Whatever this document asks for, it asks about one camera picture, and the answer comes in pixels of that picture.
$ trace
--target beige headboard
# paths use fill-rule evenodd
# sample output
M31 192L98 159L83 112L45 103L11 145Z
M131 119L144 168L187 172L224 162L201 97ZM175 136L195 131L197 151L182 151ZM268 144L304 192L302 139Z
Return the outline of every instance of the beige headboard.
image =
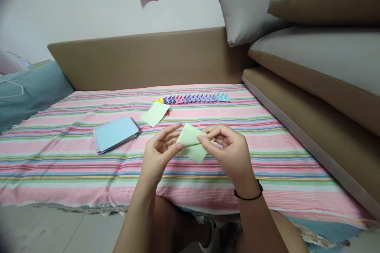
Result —
M248 45L229 47L224 27L47 46L77 91L241 83Z

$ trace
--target white wall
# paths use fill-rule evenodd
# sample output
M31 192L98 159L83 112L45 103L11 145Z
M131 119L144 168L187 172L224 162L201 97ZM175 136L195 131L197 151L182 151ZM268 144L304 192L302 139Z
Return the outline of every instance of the white wall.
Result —
M0 48L31 62L53 42L224 26L218 0L1 0Z

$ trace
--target black bracelet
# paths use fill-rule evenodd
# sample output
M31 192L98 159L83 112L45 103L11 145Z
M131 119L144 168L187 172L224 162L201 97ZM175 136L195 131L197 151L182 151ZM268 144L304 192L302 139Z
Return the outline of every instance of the black bracelet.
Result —
M241 196L239 196L238 193L236 192L236 189L234 189L234 195L235 195L235 197L237 197L239 199L242 199L242 200L257 200L258 198L260 198L261 195L262 195L262 192L263 192L263 188L262 188L262 185L258 182L258 179L256 179L256 181L258 183L258 187L260 188L260 194L257 197L252 198L252 199L244 199Z

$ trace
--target person's right hand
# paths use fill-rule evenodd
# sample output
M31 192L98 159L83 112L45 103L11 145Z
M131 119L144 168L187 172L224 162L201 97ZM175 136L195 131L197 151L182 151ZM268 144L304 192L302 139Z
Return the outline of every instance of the person's right hand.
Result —
M236 192L243 198L253 198L260 193L252 170L251 156L245 136L232 128L218 124L203 130L206 136L198 136L204 149L206 149L219 162L222 170L235 186ZM216 147L210 139L222 145L223 149Z

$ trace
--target person's left hand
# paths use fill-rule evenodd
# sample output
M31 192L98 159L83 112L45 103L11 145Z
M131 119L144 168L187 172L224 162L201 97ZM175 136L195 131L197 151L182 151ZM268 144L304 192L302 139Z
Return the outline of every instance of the person's left hand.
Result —
M140 178L157 185L162 178L166 165L183 149L182 143L176 143L182 124L167 126L156 133L145 145L143 166Z

